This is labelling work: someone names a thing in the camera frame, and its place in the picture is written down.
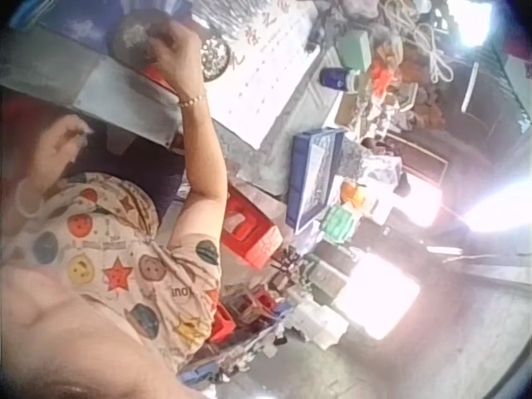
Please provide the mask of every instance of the blue tray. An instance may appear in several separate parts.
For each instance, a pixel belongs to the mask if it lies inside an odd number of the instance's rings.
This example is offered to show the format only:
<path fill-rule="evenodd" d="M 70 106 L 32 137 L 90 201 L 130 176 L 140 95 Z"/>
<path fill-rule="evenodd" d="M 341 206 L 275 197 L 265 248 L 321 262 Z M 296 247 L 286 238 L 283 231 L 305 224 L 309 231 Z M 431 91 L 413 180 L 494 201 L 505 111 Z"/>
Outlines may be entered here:
<path fill-rule="evenodd" d="M 286 223 L 295 234 L 327 208 L 344 134 L 342 129 L 324 128 L 293 139 Z"/>
<path fill-rule="evenodd" d="M 187 0 L 24 0 L 10 26 L 24 29 L 33 24 L 68 37 L 103 55 L 122 19 L 131 11 L 155 8 L 174 19 L 188 19 L 192 5 Z"/>

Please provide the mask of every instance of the green container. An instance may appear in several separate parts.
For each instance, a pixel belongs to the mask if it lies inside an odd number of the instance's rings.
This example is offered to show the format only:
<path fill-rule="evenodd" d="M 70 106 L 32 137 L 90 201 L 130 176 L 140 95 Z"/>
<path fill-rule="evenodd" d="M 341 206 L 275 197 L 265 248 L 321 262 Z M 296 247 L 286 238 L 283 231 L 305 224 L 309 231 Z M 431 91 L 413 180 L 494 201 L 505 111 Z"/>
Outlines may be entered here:
<path fill-rule="evenodd" d="M 372 49 L 366 31 L 352 29 L 337 40 L 336 49 L 345 68 L 366 72 L 372 64 Z"/>
<path fill-rule="evenodd" d="M 355 226 L 355 218 L 351 212 L 336 205 L 327 212 L 320 229 L 329 241 L 345 243 L 354 234 Z"/>

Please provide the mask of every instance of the round metal object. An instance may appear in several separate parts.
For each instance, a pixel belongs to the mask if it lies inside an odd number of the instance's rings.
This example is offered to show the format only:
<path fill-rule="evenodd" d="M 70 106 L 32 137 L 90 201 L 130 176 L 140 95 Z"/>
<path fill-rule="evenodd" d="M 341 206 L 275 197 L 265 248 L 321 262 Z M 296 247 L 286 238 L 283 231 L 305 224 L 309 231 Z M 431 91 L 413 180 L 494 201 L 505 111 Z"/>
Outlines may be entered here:
<path fill-rule="evenodd" d="M 219 35 L 204 41 L 201 47 L 201 63 L 205 81 L 214 81 L 227 71 L 231 62 L 231 48 Z"/>
<path fill-rule="evenodd" d="M 149 51 L 148 31 L 169 19 L 170 15 L 155 8 L 126 15 L 112 39 L 111 55 L 137 71 L 144 69 L 156 61 Z"/>

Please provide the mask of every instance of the orange item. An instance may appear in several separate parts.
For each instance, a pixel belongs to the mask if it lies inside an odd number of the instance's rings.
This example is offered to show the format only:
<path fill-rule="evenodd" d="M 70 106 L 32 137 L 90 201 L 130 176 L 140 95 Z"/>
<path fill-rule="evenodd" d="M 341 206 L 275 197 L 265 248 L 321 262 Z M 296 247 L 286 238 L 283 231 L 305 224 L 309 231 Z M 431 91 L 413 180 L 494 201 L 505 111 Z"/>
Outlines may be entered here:
<path fill-rule="evenodd" d="M 394 73 L 379 59 L 373 60 L 369 70 L 373 82 L 373 93 L 382 98 L 392 83 Z"/>
<path fill-rule="evenodd" d="M 209 341 L 212 343 L 220 343 L 231 335 L 236 328 L 236 323 L 221 303 L 216 307 L 214 314 L 214 321 L 212 324 L 212 332 Z"/>
<path fill-rule="evenodd" d="M 168 82 L 160 75 L 157 67 L 155 65 L 149 65 L 142 71 L 144 76 L 149 78 L 151 81 L 163 86 L 166 90 L 175 93 L 175 90 L 168 84 Z"/>
<path fill-rule="evenodd" d="M 222 230 L 221 242 L 245 260 L 249 266 L 260 270 L 275 250 L 283 243 L 278 227 L 240 191 L 229 185 L 229 198 L 225 218 L 240 214 L 244 221 L 232 232 Z"/>
<path fill-rule="evenodd" d="M 351 204 L 354 209 L 362 209 L 366 203 L 366 191 L 359 185 L 344 181 L 340 188 L 340 200 L 342 204 Z"/>

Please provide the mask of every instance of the printed shirt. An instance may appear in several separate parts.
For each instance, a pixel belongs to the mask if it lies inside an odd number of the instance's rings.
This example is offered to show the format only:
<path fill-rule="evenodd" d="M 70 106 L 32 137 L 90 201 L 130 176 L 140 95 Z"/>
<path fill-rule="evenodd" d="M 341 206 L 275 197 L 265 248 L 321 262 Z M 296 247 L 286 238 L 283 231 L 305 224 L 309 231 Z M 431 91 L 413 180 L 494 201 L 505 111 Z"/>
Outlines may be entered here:
<path fill-rule="evenodd" d="M 55 267 L 81 296 L 124 318 L 177 372 L 209 337 L 219 297 L 219 242 L 202 234 L 159 246 L 147 194 L 103 174 L 61 180 L 10 258 Z"/>

